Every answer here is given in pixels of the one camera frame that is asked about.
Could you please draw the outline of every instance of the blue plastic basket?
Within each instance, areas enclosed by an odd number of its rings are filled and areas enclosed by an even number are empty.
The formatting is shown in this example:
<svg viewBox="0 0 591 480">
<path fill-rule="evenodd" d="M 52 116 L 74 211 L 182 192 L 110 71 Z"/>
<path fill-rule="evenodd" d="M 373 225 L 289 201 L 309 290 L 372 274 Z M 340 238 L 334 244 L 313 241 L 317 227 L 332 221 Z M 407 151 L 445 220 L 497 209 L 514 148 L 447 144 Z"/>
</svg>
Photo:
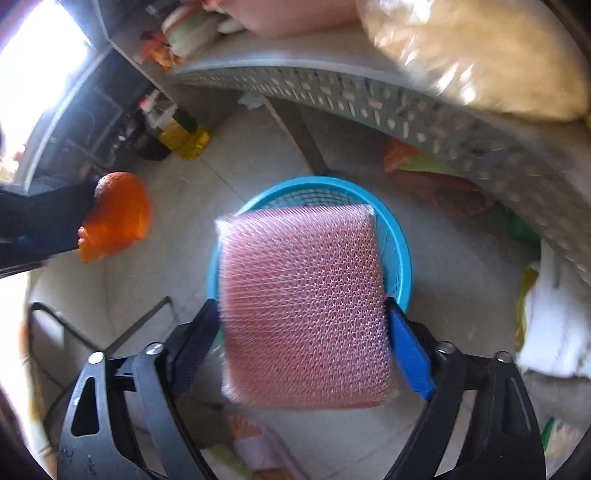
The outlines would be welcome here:
<svg viewBox="0 0 591 480">
<path fill-rule="evenodd" d="M 331 177 L 302 177 L 276 185 L 254 197 L 238 213 L 267 208 L 296 206 L 371 205 L 376 216 L 379 256 L 384 271 L 386 295 L 396 299 L 405 312 L 410 301 L 412 268 L 404 234 L 386 206 L 354 183 Z M 219 249 L 212 257 L 207 279 L 207 296 L 217 299 Z"/>
</svg>

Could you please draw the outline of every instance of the gray perforated shelf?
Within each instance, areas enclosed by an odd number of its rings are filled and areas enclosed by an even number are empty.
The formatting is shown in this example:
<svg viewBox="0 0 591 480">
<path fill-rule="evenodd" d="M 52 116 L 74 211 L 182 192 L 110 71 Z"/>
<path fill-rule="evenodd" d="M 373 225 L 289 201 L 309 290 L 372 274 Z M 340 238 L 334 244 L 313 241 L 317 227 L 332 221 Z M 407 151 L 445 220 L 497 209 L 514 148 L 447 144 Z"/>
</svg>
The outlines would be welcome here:
<svg viewBox="0 0 591 480">
<path fill-rule="evenodd" d="M 415 91 L 358 27 L 292 40 L 237 34 L 172 75 L 313 106 L 432 153 L 515 210 L 591 283 L 591 133 L 583 122 L 527 123 Z"/>
</svg>

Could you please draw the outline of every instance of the mesh sponge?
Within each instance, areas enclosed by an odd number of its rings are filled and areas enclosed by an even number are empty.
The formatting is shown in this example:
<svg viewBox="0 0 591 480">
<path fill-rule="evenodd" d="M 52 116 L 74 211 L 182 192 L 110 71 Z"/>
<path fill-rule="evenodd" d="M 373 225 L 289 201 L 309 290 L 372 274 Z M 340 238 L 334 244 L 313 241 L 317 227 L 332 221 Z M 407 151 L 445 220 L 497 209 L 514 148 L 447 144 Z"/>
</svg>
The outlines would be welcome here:
<svg viewBox="0 0 591 480">
<path fill-rule="evenodd" d="M 367 205 L 254 210 L 216 222 L 229 400 L 346 408 L 392 396 L 374 224 Z"/>
</svg>

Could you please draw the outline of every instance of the blue gripper pad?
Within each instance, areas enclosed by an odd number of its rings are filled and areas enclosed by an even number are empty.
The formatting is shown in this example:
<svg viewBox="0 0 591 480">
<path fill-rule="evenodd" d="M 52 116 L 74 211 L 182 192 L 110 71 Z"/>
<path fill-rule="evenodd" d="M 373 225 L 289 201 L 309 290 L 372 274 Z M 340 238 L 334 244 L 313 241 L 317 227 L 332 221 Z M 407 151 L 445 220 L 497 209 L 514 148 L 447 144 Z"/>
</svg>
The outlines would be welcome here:
<svg viewBox="0 0 591 480">
<path fill-rule="evenodd" d="M 387 306 L 386 312 L 394 358 L 410 387 L 421 398 L 429 400 L 435 392 L 431 360 L 396 308 Z"/>
</svg>

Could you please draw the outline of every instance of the metal bolt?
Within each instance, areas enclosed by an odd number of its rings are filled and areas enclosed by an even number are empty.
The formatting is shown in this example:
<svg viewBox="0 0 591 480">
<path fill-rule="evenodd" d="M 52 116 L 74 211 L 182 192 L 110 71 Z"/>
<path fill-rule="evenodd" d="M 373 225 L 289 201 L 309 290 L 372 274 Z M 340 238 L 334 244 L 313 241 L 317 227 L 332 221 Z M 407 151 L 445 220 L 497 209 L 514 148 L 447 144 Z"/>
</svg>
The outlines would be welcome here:
<svg viewBox="0 0 591 480">
<path fill-rule="evenodd" d="M 146 347 L 145 352 L 148 355 L 158 355 L 163 349 L 164 349 L 164 345 L 162 345 L 162 343 L 154 342 L 154 343 L 149 344 Z"/>
<path fill-rule="evenodd" d="M 499 362 L 502 362 L 504 364 L 512 364 L 513 363 L 513 356 L 509 352 L 505 352 L 504 350 L 497 352 L 495 355 L 495 358 Z"/>
<path fill-rule="evenodd" d="M 437 351 L 444 355 L 451 355 L 456 349 L 456 346 L 450 342 L 440 342 L 437 344 Z"/>
<path fill-rule="evenodd" d="M 103 358 L 105 358 L 105 354 L 103 352 L 95 352 L 90 354 L 90 357 L 88 357 L 88 363 L 96 365 L 101 363 Z"/>
</svg>

